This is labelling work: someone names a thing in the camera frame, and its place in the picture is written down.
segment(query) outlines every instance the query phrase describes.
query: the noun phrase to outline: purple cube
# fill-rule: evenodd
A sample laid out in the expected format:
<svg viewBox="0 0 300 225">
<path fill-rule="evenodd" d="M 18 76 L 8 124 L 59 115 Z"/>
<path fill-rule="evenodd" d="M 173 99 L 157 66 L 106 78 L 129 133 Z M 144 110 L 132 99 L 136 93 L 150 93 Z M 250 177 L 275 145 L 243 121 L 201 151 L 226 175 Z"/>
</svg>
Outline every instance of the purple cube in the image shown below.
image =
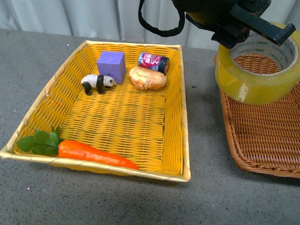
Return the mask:
<svg viewBox="0 0 300 225">
<path fill-rule="evenodd" d="M 116 83 L 123 83 L 126 73 L 125 56 L 123 52 L 103 51 L 97 60 L 97 67 L 100 74 L 110 74 Z"/>
</svg>

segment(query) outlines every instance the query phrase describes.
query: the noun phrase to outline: panda figurine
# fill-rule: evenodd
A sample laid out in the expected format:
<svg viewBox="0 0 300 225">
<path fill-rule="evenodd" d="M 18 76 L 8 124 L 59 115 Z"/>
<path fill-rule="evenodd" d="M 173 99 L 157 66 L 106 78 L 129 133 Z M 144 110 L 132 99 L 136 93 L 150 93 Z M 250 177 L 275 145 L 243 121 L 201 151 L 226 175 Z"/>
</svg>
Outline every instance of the panda figurine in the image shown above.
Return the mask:
<svg viewBox="0 0 300 225">
<path fill-rule="evenodd" d="M 110 76 L 110 74 L 107 76 L 101 74 L 89 74 L 81 80 L 81 84 L 84 87 L 85 94 L 87 95 L 91 95 L 92 88 L 96 87 L 99 94 L 104 94 L 104 87 L 110 88 L 116 84 L 116 81 Z"/>
</svg>

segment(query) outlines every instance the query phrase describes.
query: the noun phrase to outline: red can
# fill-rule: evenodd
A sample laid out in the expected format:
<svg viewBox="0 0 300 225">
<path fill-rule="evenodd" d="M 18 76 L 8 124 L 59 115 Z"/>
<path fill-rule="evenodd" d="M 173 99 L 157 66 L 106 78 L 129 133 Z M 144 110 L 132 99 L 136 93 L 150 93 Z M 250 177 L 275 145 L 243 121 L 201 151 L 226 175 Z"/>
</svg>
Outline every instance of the red can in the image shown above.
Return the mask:
<svg viewBox="0 0 300 225">
<path fill-rule="evenodd" d="M 166 56 L 152 55 L 142 52 L 138 59 L 138 66 L 146 69 L 152 69 L 166 75 L 169 71 L 170 59 Z"/>
</svg>

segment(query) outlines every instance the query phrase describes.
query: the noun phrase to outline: tape label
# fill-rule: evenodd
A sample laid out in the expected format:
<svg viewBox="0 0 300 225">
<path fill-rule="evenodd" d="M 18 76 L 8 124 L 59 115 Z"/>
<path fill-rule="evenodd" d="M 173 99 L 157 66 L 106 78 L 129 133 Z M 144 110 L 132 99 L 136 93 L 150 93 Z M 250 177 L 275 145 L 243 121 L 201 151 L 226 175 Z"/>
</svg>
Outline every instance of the tape label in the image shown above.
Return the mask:
<svg viewBox="0 0 300 225">
<path fill-rule="evenodd" d="M 230 50 L 233 61 L 235 58 L 246 54 L 269 57 L 281 71 L 291 67 L 298 57 L 296 44 L 290 38 L 281 46 L 277 46 L 253 31 L 244 43 L 239 43 Z"/>
</svg>

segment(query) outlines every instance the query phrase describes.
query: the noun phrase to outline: clear packing tape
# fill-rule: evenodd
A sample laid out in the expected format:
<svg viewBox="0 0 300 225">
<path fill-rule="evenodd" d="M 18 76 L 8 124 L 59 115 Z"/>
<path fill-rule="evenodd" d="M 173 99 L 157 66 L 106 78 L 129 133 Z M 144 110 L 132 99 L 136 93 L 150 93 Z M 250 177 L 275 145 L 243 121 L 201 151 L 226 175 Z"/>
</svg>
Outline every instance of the clear packing tape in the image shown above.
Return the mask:
<svg viewBox="0 0 300 225">
<path fill-rule="evenodd" d="M 245 104 L 261 105 L 280 99 L 300 80 L 299 46 L 298 31 L 281 46 L 254 32 L 250 33 L 244 43 L 239 43 L 232 49 L 220 45 L 216 63 L 216 81 L 219 88 L 227 96 Z M 270 58 L 280 71 L 274 74 L 256 74 L 243 69 L 234 59 L 247 54 Z"/>
</svg>

